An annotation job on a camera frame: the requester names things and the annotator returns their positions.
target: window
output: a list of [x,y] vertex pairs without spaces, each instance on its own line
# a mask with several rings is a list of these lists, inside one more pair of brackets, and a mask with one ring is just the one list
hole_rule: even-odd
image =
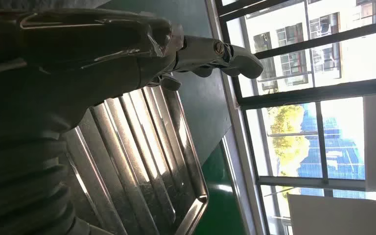
[[[264,50],[269,50],[272,48],[272,44],[270,41],[270,33],[262,33],[260,35],[254,36],[254,45],[256,51],[264,51]],[[273,78],[276,77],[276,68],[275,68],[275,62],[273,58],[267,58],[261,60],[264,70],[263,73],[261,74],[262,79],[267,79],[267,78]],[[276,80],[273,81],[267,81],[262,83],[262,88],[264,91],[277,91],[278,89],[278,82]]]
[[[302,23],[278,29],[276,32],[280,47],[303,42],[304,40]],[[306,55],[304,50],[282,55],[280,60],[284,76],[306,72]],[[285,82],[288,86],[294,86],[308,83],[308,80],[305,74],[303,76],[286,78]]]
[[354,14],[354,21],[361,25],[376,23],[376,0],[358,0],[357,10]]
[[368,199],[363,96],[376,94],[376,27],[363,25],[376,24],[376,0],[270,2],[220,19],[242,20],[242,33],[232,24],[223,35],[243,35],[236,45],[250,45],[267,69],[248,80],[247,98],[241,76],[233,83],[264,230],[290,235],[288,193]]
[[[309,21],[310,38],[319,38],[338,32],[338,13],[322,16]],[[340,44],[333,43],[312,49],[315,72],[341,70]],[[340,78],[340,73],[331,73],[329,78]]]

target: window pane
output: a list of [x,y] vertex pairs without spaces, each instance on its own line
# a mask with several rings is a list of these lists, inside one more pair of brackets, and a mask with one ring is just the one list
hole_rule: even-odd
[[354,198],[354,199],[366,199],[366,192],[362,191],[350,191],[350,190],[333,190],[333,197],[339,198]]
[[306,24],[305,4],[301,0],[289,0],[246,15],[242,29],[249,37],[251,52],[261,51],[256,50],[253,44],[254,37],[262,33],[269,34],[272,48],[277,48],[376,23],[376,0],[374,3],[371,0],[319,0],[312,4],[313,2],[315,1],[308,0],[309,24]]
[[269,135],[317,131],[315,103],[264,108],[262,112]]
[[272,48],[270,34],[268,32],[254,36],[256,51],[264,51]]
[[247,119],[259,175],[322,177],[314,103],[248,110]]
[[328,177],[365,179],[363,98],[321,102]]
[[261,192],[271,235],[285,235],[286,231],[292,231],[287,194],[324,196],[324,191],[321,188],[262,185]]
[[[262,59],[263,73],[258,79],[253,80],[257,84],[258,94],[287,92],[313,87],[310,65],[307,64],[308,60],[309,49]],[[265,85],[267,81],[276,81],[276,86],[267,89]]]
[[316,87],[375,79],[376,34],[315,47],[312,57]]

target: metal surface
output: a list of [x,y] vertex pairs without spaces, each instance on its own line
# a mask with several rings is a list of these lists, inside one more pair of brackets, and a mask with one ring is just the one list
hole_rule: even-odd
[[365,180],[329,179],[328,183],[325,183],[322,178],[260,176],[257,184],[298,188],[330,188],[365,191]]
[[117,235],[194,231],[208,191],[177,93],[146,87],[105,100],[63,137],[68,182],[81,186],[72,194],[87,197],[73,196],[78,217],[94,214]]
[[321,166],[322,166],[322,180],[325,184],[328,183],[328,162],[327,162],[327,151],[325,147],[325,132],[324,132],[324,119],[322,117],[322,106],[321,102],[315,103],[316,107],[316,125],[318,129],[318,141],[319,141],[319,152],[321,154]]
[[260,109],[376,94],[376,79],[313,87],[288,92],[256,95],[237,99],[242,109]]

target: black window frame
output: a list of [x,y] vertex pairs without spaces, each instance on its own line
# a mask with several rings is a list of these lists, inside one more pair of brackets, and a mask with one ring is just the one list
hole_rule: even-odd
[[[297,4],[304,2],[305,4],[305,13],[306,13],[306,25],[309,25],[309,19],[307,15],[307,0],[243,0],[236,1],[234,3],[222,6],[221,0],[216,1],[216,9],[219,17],[221,32],[223,40],[227,43],[230,42],[230,37],[227,28],[227,22],[240,18],[242,23],[243,34],[246,32],[245,27],[245,17],[249,14],[248,19],[256,17],[261,14],[268,13],[270,11],[279,9],[285,5]],[[344,32],[338,32],[335,34],[327,35],[320,38],[309,39],[307,41],[298,42],[291,45],[286,45],[283,47],[273,48],[266,51],[258,51],[255,53],[255,56],[260,60],[271,58],[274,56],[279,56],[299,50],[309,49],[309,57],[312,60],[312,48],[339,43],[340,41],[349,40],[353,38],[363,37],[366,35],[376,33],[376,23],[365,25],[362,27],[354,28]],[[249,47],[247,35],[243,35],[246,47]],[[314,68],[313,62],[311,61],[311,72],[312,79],[314,79]],[[347,180],[347,179],[331,179],[328,177],[327,169],[327,157],[325,150],[325,136],[324,136],[324,127],[321,111],[321,101],[324,100],[333,100],[333,99],[342,99],[358,96],[367,96],[376,94],[376,78],[366,81],[358,81],[351,83],[342,83],[338,85],[330,85],[325,87],[312,87],[302,90],[281,92],[281,93],[269,93],[259,95],[257,85],[253,84],[254,96],[251,97],[242,97],[241,89],[239,85],[238,77],[232,77],[233,88],[235,91],[235,96],[237,103],[240,106],[242,118],[245,123],[245,132],[248,142],[249,152],[251,154],[251,160],[253,162],[253,170],[256,178],[255,184],[257,185],[258,199],[260,203],[260,208],[262,210],[264,229],[267,234],[270,234],[269,226],[267,222],[267,215],[265,213],[265,207],[263,202],[263,197],[261,194],[261,186],[289,186],[289,187],[304,187],[304,188],[323,188],[324,196],[333,196],[332,189],[341,189],[341,190],[358,190],[365,191],[365,180]],[[248,119],[246,111],[250,109],[256,109],[258,113],[258,118],[262,119],[261,108],[269,108],[275,106],[282,106],[284,104],[303,104],[315,102],[316,105],[316,114],[317,114],[317,133],[319,135],[319,145],[321,151],[321,165],[322,165],[322,178],[300,178],[300,177],[279,177],[279,176],[259,176],[256,159],[254,157],[254,148],[252,143],[252,137],[250,134],[250,129],[248,127]],[[262,133],[262,140],[266,142],[264,147],[265,153],[267,150],[267,136],[264,124],[260,122],[260,130]]]

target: window frame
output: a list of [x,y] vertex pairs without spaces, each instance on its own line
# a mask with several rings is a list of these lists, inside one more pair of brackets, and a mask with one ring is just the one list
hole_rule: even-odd
[[[291,35],[289,35],[291,30],[294,32],[294,37],[291,37]],[[295,25],[290,25],[290,26],[286,26],[284,28],[276,29],[276,33],[278,35],[278,38],[279,38],[279,34],[284,33],[284,39],[281,39],[281,40],[278,39],[279,46],[281,46],[281,42],[284,42],[285,46],[290,45],[290,44],[294,44],[294,43],[303,42],[302,23],[298,23],[298,24],[295,24]],[[293,59],[292,54],[296,54],[297,59]],[[283,58],[287,57],[287,62],[282,62],[282,57]],[[307,71],[307,68],[306,68],[306,53],[305,53],[304,50],[284,54],[284,55],[281,55],[280,58],[281,58],[283,76],[290,76],[290,77],[294,78],[294,77],[296,77],[297,73],[302,73],[302,72]],[[291,62],[297,62],[298,65],[294,66]],[[287,65],[289,67],[289,69],[285,70],[283,68],[283,65]],[[298,81],[290,81],[289,82],[288,79],[289,79],[289,77],[285,78],[285,83],[286,83],[287,86],[307,84],[309,82],[308,79],[307,79],[307,74],[303,75],[302,78]]]
[[[253,14],[258,11],[262,11],[266,8],[273,7],[280,4],[287,4],[288,0],[270,0],[270,1],[262,1],[262,0],[245,0],[245,1],[237,1],[235,4],[229,4],[225,7],[221,7],[219,2],[221,0],[216,1],[216,10],[217,15],[220,22],[222,39],[229,43],[230,37],[228,34],[227,28],[227,21],[234,20],[240,18],[240,21],[245,19],[246,14]],[[294,0],[293,4],[304,2],[305,3],[305,12],[306,12],[306,25],[309,25],[309,19],[307,16],[307,0]],[[242,25],[243,34],[245,33],[245,26]],[[338,43],[340,41],[353,39],[362,37],[365,35],[370,35],[376,33],[376,23],[371,25],[365,25],[362,27],[358,27],[355,29],[350,29],[344,32],[338,32],[336,34],[324,36],[322,38],[310,39],[307,41],[286,45],[283,47],[278,47],[266,51],[260,51],[255,53],[257,58],[266,59],[271,58],[274,56],[279,56],[282,54],[287,54],[290,52],[295,52],[299,50],[309,50],[309,57],[312,60],[312,50],[313,47],[319,47],[327,44]],[[250,44],[248,43],[247,35],[243,35],[246,47],[249,47]],[[312,79],[313,76],[313,63],[311,63],[311,73]],[[263,197],[261,194],[261,186],[290,186],[290,187],[305,187],[305,188],[323,188],[325,196],[333,196],[332,189],[341,189],[341,190],[358,190],[358,191],[365,191],[365,180],[347,180],[347,179],[330,179],[328,178],[328,169],[327,169],[327,157],[325,151],[325,136],[323,130],[323,120],[322,120],[322,112],[321,112],[321,101],[323,100],[331,100],[331,99],[341,99],[341,98],[348,98],[348,97],[356,97],[356,96],[365,96],[376,94],[376,79],[375,80],[367,80],[367,81],[358,81],[352,83],[343,83],[339,85],[331,85],[326,87],[312,87],[302,90],[296,91],[288,91],[282,93],[273,93],[273,94],[264,94],[259,95],[259,91],[257,90],[257,86],[253,84],[255,96],[251,97],[242,97],[241,89],[239,85],[238,77],[232,77],[232,86],[235,92],[236,101],[239,106],[240,112],[238,113],[239,117],[242,118],[242,122],[244,123],[245,130],[245,148],[248,148],[248,152],[250,154],[250,160],[253,163],[253,172],[255,178],[255,185],[256,187],[256,195],[258,197],[259,208],[261,210],[262,219],[264,222],[264,231],[267,234],[270,234],[268,223],[267,223],[267,215],[265,213]],[[261,112],[259,113],[260,108],[266,107],[273,107],[273,106],[281,106],[285,103],[288,104],[301,104],[301,103],[310,103],[315,102],[316,105],[316,113],[317,113],[317,129],[319,133],[319,144],[320,147],[323,146],[323,150],[321,150],[321,164],[322,164],[322,178],[300,178],[300,177],[276,177],[276,176],[259,176],[257,171],[256,159],[254,157],[254,149],[253,149],[253,142],[251,140],[250,129],[248,126],[248,120],[246,111],[250,109],[257,109],[258,111],[258,119],[262,119]],[[262,122],[259,124],[260,130],[262,133],[265,133],[265,127]],[[265,140],[266,135],[262,135],[262,140]]]
[[[353,19],[354,22],[361,21],[362,25],[376,24],[376,0],[361,0],[357,1],[356,5],[359,7],[359,12],[354,15],[358,15],[357,19]],[[362,16],[363,7],[371,5],[371,14]],[[365,23],[366,20],[371,20],[371,23]]]

